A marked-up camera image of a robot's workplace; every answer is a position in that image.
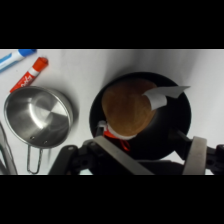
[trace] white paper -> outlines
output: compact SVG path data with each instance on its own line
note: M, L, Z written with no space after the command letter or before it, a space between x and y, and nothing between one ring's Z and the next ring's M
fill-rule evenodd
M167 105L167 98L175 98L177 99L189 86L175 86L175 87L158 87L155 89L148 90L143 95L147 96L152 110L156 110L158 108L164 107Z

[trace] blue object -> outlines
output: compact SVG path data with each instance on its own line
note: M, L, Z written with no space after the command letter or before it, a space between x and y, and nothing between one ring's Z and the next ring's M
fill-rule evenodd
M19 49L0 59L0 73L35 52L36 49Z
M19 49L18 51L23 57L26 57L35 53L36 49Z
M9 54L7 56L5 56L4 58L0 59L0 64L3 62L3 61L6 61L7 59L11 58L12 57L12 54Z

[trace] metal rim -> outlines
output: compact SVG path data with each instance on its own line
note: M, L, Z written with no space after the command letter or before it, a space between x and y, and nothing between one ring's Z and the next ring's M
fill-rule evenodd
M32 147L34 147L34 148L48 149L48 148L37 147L37 146L35 146L35 145L33 145L33 144L28 143L28 142L25 141L24 139L22 139L22 138L21 138L19 135L17 135L17 133L12 129L12 127L11 127L11 125L10 125L10 123L9 123L8 116L7 116L7 104L8 104L8 102L10 101L10 99L11 99L17 92L22 91L22 90L24 90L24 89L37 89L37 90L41 90L41 91L44 91L44 92L47 92L47 93L51 94L54 98L56 98L56 99L58 100L58 102L60 102L60 104L62 105L62 107L63 107L64 110L66 111L66 114L67 114L67 117L68 117L68 122L69 122L68 132L67 132L65 138L64 138L60 143L58 143L58 144L56 144L56 145L54 145L54 146L50 146L50 147L48 147L48 148L55 148L55 147L61 145L61 144L67 139L67 137L68 137L68 135L69 135L69 133L70 133L70 131L71 131L71 128L72 128L72 127L71 127L71 126L72 126L72 123L71 123L71 117L70 117L70 114L69 114L68 109L66 108L66 106L64 105L64 103L60 100L60 98L59 98L58 96L56 96L53 92L51 92L50 89L47 89L47 88L37 87L37 86L23 87L23 88L20 88L20 89L15 90L13 93L11 93L11 94L8 96L8 98L6 99L5 104L4 104L4 115L5 115L5 120L6 120L6 123L7 123L8 127L9 127L9 129L12 131L12 133L13 133L18 139L20 139L20 140L21 140L22 142L24 142L25 144L30 145L30 146L32 146Z

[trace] black frying pan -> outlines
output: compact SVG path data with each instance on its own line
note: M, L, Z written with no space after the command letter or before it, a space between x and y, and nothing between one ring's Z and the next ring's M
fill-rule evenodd
M154 82L158 87L177 86L170 79L149 72L137 72L122 76L104 87L97 95L90 111L90 129L92 135L96 135L97 124L101 120L106 120L101 100L104 91L111 85L125 79L142 78ZM186 95L183 93L178 99L168 97L168 105L157 110L155 117L149 126L129 141L130 153L136 160L159 160L174 151L174 146L168 140L169 131L172 128L178 129L187 135L191 124L191 107ZM119 140L108 138L111 142L120 146Z

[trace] red marker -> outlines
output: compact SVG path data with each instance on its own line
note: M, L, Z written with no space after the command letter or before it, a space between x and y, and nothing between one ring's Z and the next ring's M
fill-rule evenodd
M29 86L40 74L40 72L47 66L48 60L46 58L38 58L33 67L11 89L10 93L21 87Z

